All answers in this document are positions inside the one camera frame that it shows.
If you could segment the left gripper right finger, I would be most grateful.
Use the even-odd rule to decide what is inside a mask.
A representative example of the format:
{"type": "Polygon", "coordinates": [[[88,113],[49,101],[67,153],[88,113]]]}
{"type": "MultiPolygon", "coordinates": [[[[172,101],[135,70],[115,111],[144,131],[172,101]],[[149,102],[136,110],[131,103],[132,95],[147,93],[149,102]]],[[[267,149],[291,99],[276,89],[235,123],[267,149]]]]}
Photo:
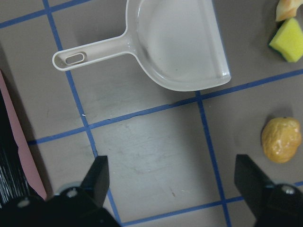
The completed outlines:
{"type": "Polygon", "coordinates": [[[276,184],[246,154],[237,154],[234,183],[257,220],[273,220],[275,215],[268,206],[276,184]]]}

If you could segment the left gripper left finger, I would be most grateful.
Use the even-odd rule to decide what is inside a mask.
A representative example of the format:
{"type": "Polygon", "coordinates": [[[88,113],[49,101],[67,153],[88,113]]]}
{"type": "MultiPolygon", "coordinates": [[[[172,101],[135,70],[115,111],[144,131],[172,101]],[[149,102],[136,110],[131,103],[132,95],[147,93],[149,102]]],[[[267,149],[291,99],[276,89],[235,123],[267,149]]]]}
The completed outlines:
{"type": "Polygon", "coordinates": [[[97,156],[80,184],[84,207],[89,210],[103,207],[108,189],[108,158],[97,156]]]}

